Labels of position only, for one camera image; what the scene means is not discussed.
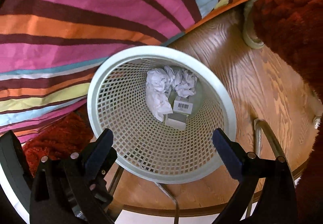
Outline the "white paper ball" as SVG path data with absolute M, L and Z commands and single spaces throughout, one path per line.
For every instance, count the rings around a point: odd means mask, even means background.
M 160 122 L 164 116 L 174 112 L 169 97 L 172 92 L 176 96 L 187 100 L 194 96 L 198 78 L 191 71 L 183 68 L 154 68 L 147 72 L 146 77 L 146 105 L 152 115 Z

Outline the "small boxes in basket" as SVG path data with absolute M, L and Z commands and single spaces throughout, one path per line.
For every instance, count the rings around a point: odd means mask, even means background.
M 171 128 L 184 131 L 188 117 L 193 112 L 194 96 L 181 97 L 175 91 L 169 96 L 172 113 L 165 115 L 165 124 Z

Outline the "red shaggy rug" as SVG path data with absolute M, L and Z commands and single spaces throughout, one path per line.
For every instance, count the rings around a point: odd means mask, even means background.
M 257 0 L 256 35 L 322 98 L 322 0 Z

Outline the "colourful striped bedspread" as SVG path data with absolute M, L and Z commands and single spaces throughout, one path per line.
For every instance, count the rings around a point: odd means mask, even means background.
M 96 69 L 246 0 L 1 0 L 1 132 L 20 142 L 85 103 Z

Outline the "white mesh waste basket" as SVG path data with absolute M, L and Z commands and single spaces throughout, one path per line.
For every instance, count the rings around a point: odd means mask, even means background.
M 194 110 L 184 130 L 158 121 L 146 104 L 148 71 L 170 66 L 198 79 Z M 99 67 L 87 96 L 90 125 L 98 137 L 113 132 L 117 163 L 140 178 L 164 184 L 199 180 L 222 165 L 212 143 L 215 129 L 234 140 L 237 119 L 218 77 L 197 59 L 175 49 L 138 46 L 122 50 Z

